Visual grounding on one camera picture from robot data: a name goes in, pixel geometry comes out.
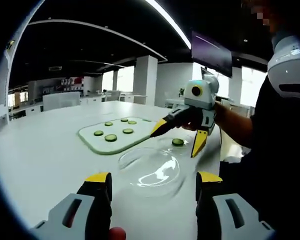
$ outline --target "ceiling light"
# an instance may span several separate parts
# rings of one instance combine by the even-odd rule
[[[177,32],[183,42],[187,45],[189,49],[191,49],[191,43],[189,39],[186,37],[181,28],[176,24],[176,22],[172,19],[172,17],[155,1],[155,0],[145,0],[148,4],[150,4],[158,13],[161,14],[162,17],[173,27],[173,29]]]

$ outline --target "person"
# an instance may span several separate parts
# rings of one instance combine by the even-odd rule
[[[285,40],[300,43],[291,32],[291,23],[280,15],[282,11],[271,7],[271,1],[250,3],[252,11],[259,13],[263,23],[269,26],[274,53],[286,47]],[[294,67],[293,61],[286,64]],[[295,72],[290,82],[299,83],[299,74]],[[296,198],[300,196],[300,97],[298,92],[286,97],[277,90],[283,80],[269,75],[270,71],[251,118],[240,116],[218,102],[214,109],[215,123],[238,144],[251,149],[240,163],[221,162],[220,177],[230,192],[241,195],[259,212],[261,220],[280,229],[284,221],[291,220],[288,216],[295,215]],[[192,116],[193,121],[182,127],[196,130],[195,118]]]

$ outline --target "ceiling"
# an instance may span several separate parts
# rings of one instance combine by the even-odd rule
[[[197,31],[231,50],[234,66],[266,71],[266,65],[244,57],[269,60],[272,47],[267,27],[241,8],[241,0],[157,2],[188,39]],[[18,45],[10,88],[31,80],[93,76],[131,66],[145,55],[162,63],[192,61],[184,41],[145,0],[46,0]],[[62,69],[49,71],[53,66]]]

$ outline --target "cucumber slice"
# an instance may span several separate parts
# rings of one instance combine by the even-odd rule
[[[132,134],[132,133],[134,132],[134,130],[131,129],[131,128],[126,128],[126,129],[123,129],[122,132],[123,132],[124,134]]]
[[[117,140],[117,136],[114,134],[109,134],[104,137],[107,142],[115,142]]]
[[[93,133],[93,135],[95,135],[95,136],[102,136],[104,134],[104,132],[103,131],[101,131],[101,130],[98,130],[98,131],[95,131],[94,133]]]
[[[182,139],[180,139],[180,138],[174,138],[173,140],[172,140],[172,145],[174,145],[174,146],[182,146],[184,144],[184,141],[182,140]]]

